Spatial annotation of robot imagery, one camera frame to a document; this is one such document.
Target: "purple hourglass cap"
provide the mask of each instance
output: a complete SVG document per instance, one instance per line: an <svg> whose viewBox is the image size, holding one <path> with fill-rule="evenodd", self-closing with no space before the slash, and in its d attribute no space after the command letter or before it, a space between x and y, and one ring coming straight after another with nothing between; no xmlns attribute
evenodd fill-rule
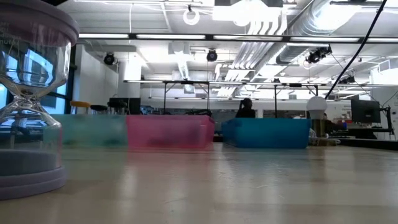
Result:
<svg viewBox="0 0 398 224"><path fill-rule="evenodd" d="M77 22L40 0L0 0L0 30L12 38L46 46L75 45Z"/></svg>

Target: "computer monitor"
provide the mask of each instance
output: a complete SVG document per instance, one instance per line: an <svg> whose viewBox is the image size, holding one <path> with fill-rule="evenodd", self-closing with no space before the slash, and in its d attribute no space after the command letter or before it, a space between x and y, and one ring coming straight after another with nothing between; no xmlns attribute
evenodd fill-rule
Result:
<svg viewBox="0 0 398 224"><path fill-rule="evenodd" d="M353 122L381 123L380 104L370 100L351 100Z"/></svg>

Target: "teal plastic bin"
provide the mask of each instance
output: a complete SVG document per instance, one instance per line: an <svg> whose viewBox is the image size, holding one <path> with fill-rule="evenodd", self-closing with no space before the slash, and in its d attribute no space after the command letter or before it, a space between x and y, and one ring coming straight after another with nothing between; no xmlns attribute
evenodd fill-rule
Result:
<svg viewBox="0 0 398 224"><path fill-rule="evenodd" d="M224 122L223 141L243 148L305 149L309 119L235 118Z"/></svg>

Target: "person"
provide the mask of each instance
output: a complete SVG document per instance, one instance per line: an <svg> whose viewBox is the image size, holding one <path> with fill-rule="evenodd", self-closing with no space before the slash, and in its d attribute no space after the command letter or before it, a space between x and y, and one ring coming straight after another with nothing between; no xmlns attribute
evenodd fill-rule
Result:
<svg viewBox="0 0 398 224"><path fill-rule="evenodd" d="M256 118L256 112L251 108L253 102L249 98L241 100L239 111L236 113L236 118Z"/></svg>

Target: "table surface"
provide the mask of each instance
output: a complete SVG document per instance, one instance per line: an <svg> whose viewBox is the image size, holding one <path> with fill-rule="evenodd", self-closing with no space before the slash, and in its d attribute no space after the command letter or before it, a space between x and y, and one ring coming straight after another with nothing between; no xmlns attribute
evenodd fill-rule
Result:
<svg viewBox="0 0 398 224"><path fill-rule="evenodd" d="M64 149L61 189L0 202L2 224L397 223L398 154L353 147Z"/></svg>

